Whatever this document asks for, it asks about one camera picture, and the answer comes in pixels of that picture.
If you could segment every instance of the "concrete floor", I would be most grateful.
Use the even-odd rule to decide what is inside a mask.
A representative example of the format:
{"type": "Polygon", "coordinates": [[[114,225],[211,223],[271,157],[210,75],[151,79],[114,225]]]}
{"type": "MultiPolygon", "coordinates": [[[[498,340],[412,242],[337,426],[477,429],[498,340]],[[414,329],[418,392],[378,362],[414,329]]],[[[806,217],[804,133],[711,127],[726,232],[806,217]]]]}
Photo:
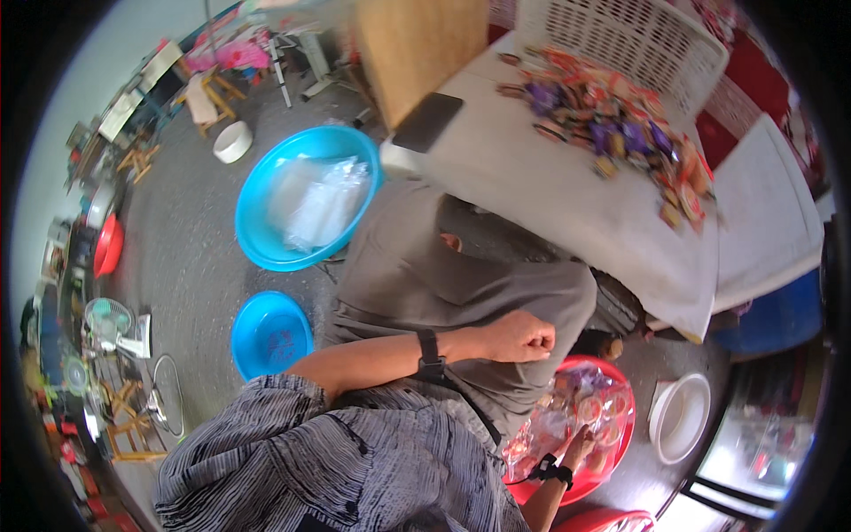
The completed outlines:
{"type": "MultiPolygon", "coordinates": [[[[310,82],[288,79],[291,94],[310,82]]],[[[307,103],[294,100],[289,110],[271,80],[247,92],[248,99],[234,108],[254,132],[254,145],[234,164],[224,165],[212,153],[214,138],[226,124],[217,124],[209,131],[210,138],[202,139],[183,109],[163,129],[151,171],[125,201],[123,256],[104,289],[135,312],[151,313],[153,359],[168,353],[178,365],[187,431],[219,412],[243,385],[230,354],[231,322],[242,303],[262,290],[280,290],[299,303],[314,336],[321,338],[324,313],[343,267],[330,264],[328,273],[316,267],[292,273],[264,271],[240,250],[233,215],[248,172],[269,149],[329,119],[351,120],[363,105],[356,94],[336,86],[307,103]]],[[[380,128],[373,126],[368,133],[376,138],[380,128]]],[[[461,235],[471,255],[536,261],[563,255],[495,215],[473,214],[462,202],[451,203],[444,218],[444,229],[461,235]]],[[[705,374],[712,385],[711,415],[715,415],[727,381],[728,354],[712,344],[651,340],[628,344],[616,365],[635,392],[632,443],[611,480],[583,501],[563,508],[557,522],[593,506],[656,513],[694,457],[675,466],[663,466],[655,458],[647,423],[655,382],[694,371],[705,374]]],[[[160,387],[166,403],[174,404],[173,379],[163,379],[160,387]]],[[[166,441],[170,447],[175,440],[166,441]]]]}

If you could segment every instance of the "person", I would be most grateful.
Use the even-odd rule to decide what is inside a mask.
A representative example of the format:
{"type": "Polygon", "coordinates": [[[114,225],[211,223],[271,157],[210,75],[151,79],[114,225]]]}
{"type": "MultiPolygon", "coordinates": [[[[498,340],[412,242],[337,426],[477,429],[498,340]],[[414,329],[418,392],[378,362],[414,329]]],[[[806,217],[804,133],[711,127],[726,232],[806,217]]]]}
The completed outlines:
{"type": "MultiPolygon", "coordinates": [[[[166,530],[550,528],[569,475],[519,506],[500,451],[597,286],[576,262],[459,253],[437,224],[443,198],[416,180],[384,185],[351,241],[328,346],[252,379],[163,462],[166,530]]],[[[574,471],[593,445],[583,427],[561,466],[574,471]]]]}

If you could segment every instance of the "clear plastic bag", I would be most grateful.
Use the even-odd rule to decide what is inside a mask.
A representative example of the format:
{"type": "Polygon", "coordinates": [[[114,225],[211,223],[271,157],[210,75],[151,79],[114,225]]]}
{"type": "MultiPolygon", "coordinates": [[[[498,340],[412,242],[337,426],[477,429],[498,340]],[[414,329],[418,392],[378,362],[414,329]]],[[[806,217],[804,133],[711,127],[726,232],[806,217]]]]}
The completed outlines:
{"type": "Polygon", "coordinates": [[[574,477],[590,482],[608,480],[626,426],[635,418],[634,411],[630,386],[608,378],[592,363],[557,373],[528,421],[502,451],[508,480],[525,479],[547,453],[561,460],[585,424],[594,434],[594,450],[574,477]]]}
{"type": "Polygon", "coordinates": [[[266,218],[290,248],[310,253],[327,246],[349,226],[369,186],[367,163],[357,157],[287,162],[272,187],[266,218]]]}

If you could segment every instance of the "white wall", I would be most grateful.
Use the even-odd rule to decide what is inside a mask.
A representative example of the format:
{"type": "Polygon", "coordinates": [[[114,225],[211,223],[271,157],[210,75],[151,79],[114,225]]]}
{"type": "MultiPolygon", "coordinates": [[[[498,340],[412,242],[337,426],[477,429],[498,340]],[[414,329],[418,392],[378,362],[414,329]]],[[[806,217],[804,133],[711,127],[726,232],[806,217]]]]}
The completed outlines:
{"type": "MultiPolygon", "coordinates": [[[[158,44],[181,40],[204,23],[204,0],[120,0],[77,52],[62,76],[36,132],[14,214],[11,254],[12,323],[39,278],[42,252],[54,216],[79,213],[79,191],[66,196],[70,151],[65,147],[77,121],[88,124],[158,44]]],[[[215,16],[236,0],[209,0],[215,16]]],[[[12,328],[18,334],[17,327],[12,328]]]]}

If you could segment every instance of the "striped shirt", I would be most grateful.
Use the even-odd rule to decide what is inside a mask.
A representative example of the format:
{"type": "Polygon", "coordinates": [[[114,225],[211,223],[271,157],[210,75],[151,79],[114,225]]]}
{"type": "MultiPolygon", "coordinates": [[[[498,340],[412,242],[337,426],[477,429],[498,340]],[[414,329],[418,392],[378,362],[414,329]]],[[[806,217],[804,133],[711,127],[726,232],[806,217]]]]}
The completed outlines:
{"type": "Polygon", "coordinates": [[[528,530],[505,464],[457,392],[413,379],[325,392],[250,381],[159,471],[166,530],[528,530]]]}

